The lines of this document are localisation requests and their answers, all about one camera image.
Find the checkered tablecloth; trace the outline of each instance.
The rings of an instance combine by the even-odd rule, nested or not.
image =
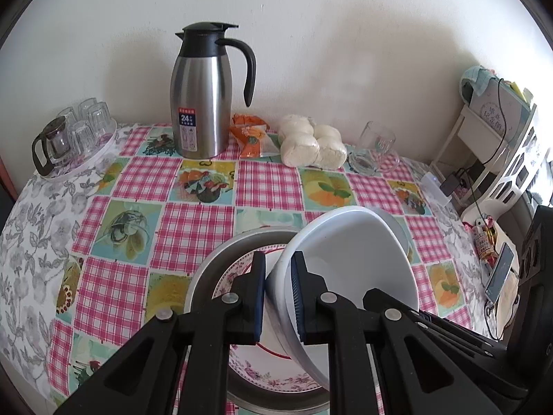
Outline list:
[[[194,162],[171,151],[163,135],[170,137],[171,128],[135,127],[120,166],[88,197],[78,220],[70,255],[80,265],[64,276],[60,291],[69,296],[56,307],[48,351],[56,400],[78,388],[83,361],[102,363],[140,329],[159,304],[160,285],[187,286],[205,257],[233,235],[271,224],[301,228],[343,205],[394,215],[409,238],[421,310],[472,327],[460,272],[408,161],[370,177],[347,164],[331,173],[291,169],[274,158],[239,160],[231,138],[218,158]],[[229,402],[227,413],[237,412]]]

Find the orange snack bag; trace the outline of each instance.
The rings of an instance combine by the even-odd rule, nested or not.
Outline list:
[[[265,132],[266,125],[231,126],[230,130],[242,148],[241,158],[265,158],[280,154],[271,137]]]
[[[267,129],[271,129],[269,124],[258,116],[251,116],[249,114],[234,114],[232,116],[232,123],[235,125],[256,126],[265,125]]]

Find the white wall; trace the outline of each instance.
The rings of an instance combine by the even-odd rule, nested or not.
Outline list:
[[[354,142],[367,120],[391,127],[401,154],[430,159],[458,115],[458,79],[477,63],[551,107],[553,54],[518,0],[34,0],[0,50],[0,155],[21,189],[32,139],[88,96],[120,121],[169,121],[174,35],[201,20],[257,57],[251,111],[294,112]],[[231,51],[233,108],[245,61]]]

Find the floral plate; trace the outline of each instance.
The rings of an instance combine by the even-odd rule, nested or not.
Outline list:
[[[285,246],[267,245],[254,250],[265,253],[266,274],[269,274]],[[240,257],[223,273],[215,287],[214,298],[229,292],[235,277],[250,272],[254,251]],[[280,346],[273,328],[268,323],[269,317],[265,309],[263,320],[265,323],[261,339],[256,346],[231,345],[228,359],[230,367],[246,381],[273,392],[298,393],[319,388],[319,384]]]

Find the charger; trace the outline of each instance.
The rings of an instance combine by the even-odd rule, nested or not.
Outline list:
[[[441,184],[440,190],[445,196],[450,196],[453,191],[461,185],[461,180],[455,173],[449,175]]]

